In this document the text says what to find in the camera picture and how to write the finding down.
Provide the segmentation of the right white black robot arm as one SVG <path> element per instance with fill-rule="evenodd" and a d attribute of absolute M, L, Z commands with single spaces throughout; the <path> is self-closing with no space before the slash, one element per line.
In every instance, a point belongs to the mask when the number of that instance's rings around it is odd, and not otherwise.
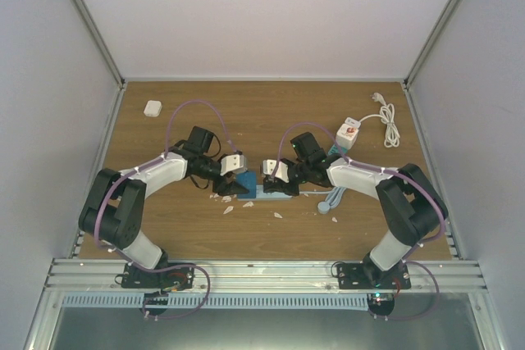
<path fill-rule="evenodd" d="M 290 143 L 294 160 L 278 157 L 262 162 L 266 193 L 296 197 L 301 185 L 313 184 L 352 191 L 378 202 L 386 233 L 362 259 L 363 278 L 370 287 L 384 287 L 417 246 L 444 232 L 448 208 L 419 166 L 374 166 L 349 158 L 341 148 L 328 154 L 310 132 Z"/>

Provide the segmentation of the light blue power strip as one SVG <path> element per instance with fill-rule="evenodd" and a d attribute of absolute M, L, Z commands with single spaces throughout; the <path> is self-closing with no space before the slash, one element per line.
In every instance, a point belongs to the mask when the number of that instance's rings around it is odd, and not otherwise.
<path fill-rule="evenodd" d="M 254 189 L 251 189 L 248 193 L 239 194 L 237 199 L 240 201 L 289 201 L 291 196 L 284 193 L 273 192 L 265 193 L 262 185 L 258 184 Z"/>

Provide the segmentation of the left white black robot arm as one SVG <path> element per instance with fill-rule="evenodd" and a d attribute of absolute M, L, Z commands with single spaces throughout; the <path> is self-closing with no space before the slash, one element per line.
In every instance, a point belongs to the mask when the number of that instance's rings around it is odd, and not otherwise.
<path fill-rule="evenodd" d="M 148 286 L 163 286 L 169 277 L 166 253 L 141 230 L 146 199 L 169 184 L 196 178 L 206 180 L 222 197 L 248 192 L 235 180 L 247 170 L 246 157 L 239 150 L 209 156 L 215 138 L 212 131 L 195 126 L 187 139 L 151 161 L 126 170 L 100 170 L 80 213 L 79 229 L 99 247 L 107 245 L 139 266 Z"/>

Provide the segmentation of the blue cube plug adapter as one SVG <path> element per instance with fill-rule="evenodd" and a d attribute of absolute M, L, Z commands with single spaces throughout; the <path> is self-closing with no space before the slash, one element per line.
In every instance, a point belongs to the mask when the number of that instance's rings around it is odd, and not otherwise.
<path fill-rule="evenodd" d="M 239 200 L 252 200 L 257 196 L 257 176 L 254 171 L 246 171 L 238 174 L 236 181 L 247 189 L 247 192 L 237 195 Z"/>

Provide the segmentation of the white square plug adapter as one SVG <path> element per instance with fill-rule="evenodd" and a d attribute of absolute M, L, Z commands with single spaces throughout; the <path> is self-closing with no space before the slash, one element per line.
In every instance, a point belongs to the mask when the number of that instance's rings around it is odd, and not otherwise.
<path fill-rule="evenodd" d="M 144 107 L 144 115 L 147 117 L 158 117 L 162 111 L 162 102 L 158 100 L 148 100 Z"/>

